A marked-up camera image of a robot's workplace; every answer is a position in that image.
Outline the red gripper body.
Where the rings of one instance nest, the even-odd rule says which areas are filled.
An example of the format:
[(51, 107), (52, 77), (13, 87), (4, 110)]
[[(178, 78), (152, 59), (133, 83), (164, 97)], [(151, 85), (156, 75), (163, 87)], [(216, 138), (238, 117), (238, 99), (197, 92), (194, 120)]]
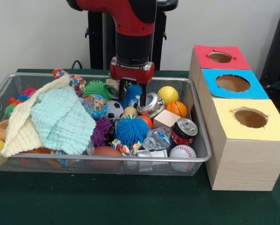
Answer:
[(138, 84), (148, 84), (154, 74), (154, 63), (148, 62), (144, 66), (124, 66), (113, 57), (110, 63), (110, 75), (115, 80), (131, 80)]

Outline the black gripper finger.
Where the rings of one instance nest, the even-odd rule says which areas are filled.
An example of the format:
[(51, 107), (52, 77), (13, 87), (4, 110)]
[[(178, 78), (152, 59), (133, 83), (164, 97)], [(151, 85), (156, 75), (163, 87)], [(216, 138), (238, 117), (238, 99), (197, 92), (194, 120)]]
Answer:
[(126, 95), (126, 91), (125, 91), (125, 80), (120, 80), (119, 82), (119, 100), (121, 102), (125, 101), (125, 95)]
[(142, 88), (142, 94), (140, 96), (140, 103), (139, 105), (144, 107), (146, 106), (146, 88), (147, 88), (147, 84), (139, 84)]

